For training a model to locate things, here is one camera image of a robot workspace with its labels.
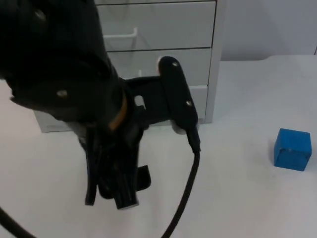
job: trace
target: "screw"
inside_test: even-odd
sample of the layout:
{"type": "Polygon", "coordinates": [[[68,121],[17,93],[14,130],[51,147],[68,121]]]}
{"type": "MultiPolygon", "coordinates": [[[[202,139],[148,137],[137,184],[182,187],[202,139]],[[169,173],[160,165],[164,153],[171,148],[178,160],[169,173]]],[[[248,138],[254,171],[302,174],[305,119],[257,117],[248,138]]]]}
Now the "screw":
{"type": "Polygon", "coordinates": [[[37,16],[38,19],[40,19],[41,21],[46,21],[46,16],[44,14],[44,12],[42,12],[40,9],[37,9],[35,11],[35,15],[37,16]]]}
{"type": "Polygon", "coordinates": [[[56,93],[60,98],[67,98],[68,97],[68,93],[66,90],[59,90],[57,93],[56,93]]]}

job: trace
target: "drawer handle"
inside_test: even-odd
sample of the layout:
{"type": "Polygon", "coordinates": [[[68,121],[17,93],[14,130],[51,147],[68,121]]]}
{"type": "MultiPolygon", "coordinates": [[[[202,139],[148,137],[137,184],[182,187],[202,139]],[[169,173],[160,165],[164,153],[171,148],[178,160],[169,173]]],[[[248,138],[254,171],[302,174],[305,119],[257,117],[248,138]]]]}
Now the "drawer handle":
{"type": "Polygon", "coordinates": [[[126,34],[126,35],[104,35],[104,39],[131,39],[136,38],[138,36],[138,28],[133,28],[132,34],[126,34]]]}

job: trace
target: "black wire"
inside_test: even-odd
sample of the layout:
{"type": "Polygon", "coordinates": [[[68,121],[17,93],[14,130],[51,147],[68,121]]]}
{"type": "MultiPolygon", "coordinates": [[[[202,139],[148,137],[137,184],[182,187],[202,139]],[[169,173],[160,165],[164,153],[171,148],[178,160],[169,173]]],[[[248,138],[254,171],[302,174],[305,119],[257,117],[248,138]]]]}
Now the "black wire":
{"type": "Polygon", "coordinates": [[[4,210],[0,208],[0,224],[13,236],[17,238],[35,238],[32,234],[24,230],[15,220],[13,220],[4,210]]]}
{"type": "Polygon", "coordinates": [[[188,202],[190,193],[191,193],[193,185],[194,185],[195,177],[196,177],[198,167],[199,167],[199,161],[200,161],[200,153],[197,152],[197,153],[195,153],[193,166],[192,166],[192,169],[190,171],[182,199],[180,200],[180,203],[178,205],[176,213],[175,213],[172,221],[170,222],[168,228],[166,229],[165,233],[163,234],[162,238],[169,238],[172,235],[172,233],[175,230],[181,216],[183,215],[183,212],[185,210],[186,204],[188,202]]]}
{"type": "MultiPolygon", "coordinates": [[[[185,210],[186,204],[188,202],[189,196],[191,194],[195,177],[198,171],[200,161],[200,153],[196,152],[194,156],[194,162],[188,177],[188,181],[176,210],[176,213],[170,222],[169,226],[167,227],[165,233],[161,238],[170,238],[173,231],[175,230],[183,212],[185,210]]],[[[15,220],[13,220],[4,210],[0,208],[0,225],[2,225],[8,232],[10,232],[13,236],[17,238],[35,238],[32,234],[28,233],[25,229],[23,229],[15,220]]]]}

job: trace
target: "black bracket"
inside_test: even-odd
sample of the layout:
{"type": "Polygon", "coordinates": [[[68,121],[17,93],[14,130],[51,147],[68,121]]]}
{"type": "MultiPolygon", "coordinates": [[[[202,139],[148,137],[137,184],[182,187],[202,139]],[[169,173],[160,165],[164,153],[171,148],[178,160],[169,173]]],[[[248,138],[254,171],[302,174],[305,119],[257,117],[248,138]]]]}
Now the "black bracket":
{"type": "Polygon", "coordinates": [[[158,69],[159,76],[124,82],[129,102],[134,104],[135,110],[120,132],[122,138],[119,141],[100,143],[96,139],[97,131],[87,133],[87,146],[84,148],[88,168],[86,205],[94,204],[97,186],[103,198],[115,199],[118,209],[138,205],[136,192],[151,185],[148,166],[138,168],[139,142],[143,130],[166,120],[173,120],[185,131],[197,125],[197,112],[180,63],[172,57],[163,57],[158,69]],[[142,96],[145,107],[135,106],[134,98],[137,96],[142,96]],[[133,143],[131,132],[138,134],[133,143]]]}

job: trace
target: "drawer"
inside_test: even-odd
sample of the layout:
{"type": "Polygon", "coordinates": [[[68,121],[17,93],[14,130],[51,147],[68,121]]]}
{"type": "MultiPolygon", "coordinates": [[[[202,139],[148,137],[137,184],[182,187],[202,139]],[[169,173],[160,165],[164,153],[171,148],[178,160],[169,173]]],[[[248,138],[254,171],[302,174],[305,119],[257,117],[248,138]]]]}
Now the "drawer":
{"type": "MultiPolygon", "coordinates": [[[[198,117],[199,119],[204,119],[205,113],[206,113],[208,87],[207,86],[192,86],[190,87],[190,91],[191,91],[193,101],[197,109],[198,117]]],[[[42,112],[34,112],[34,113],[42,132],[70,130],[65,123],[63,123],[62,121],[56,120],[49,114],[42,113],[42,112]]]]}
{"type": "Polygon", "coordinates": [[[107,4],[185,2],[185,1],[201,1],[201,0],[95,0],[95,3],[96,5],[107,5],[107,4]]]}
{"type": "Polygon", "coordinates": [[[107,51],[211,47],[215,2],[98,6],[107,51]]]}
{"type": "Polygon", "coordinates": [[[173,56],[182,65],[188,85],[208,85],[211,49],[110,52],[109,57],[122,78],[157,75],[157,61],[173,56]]]}

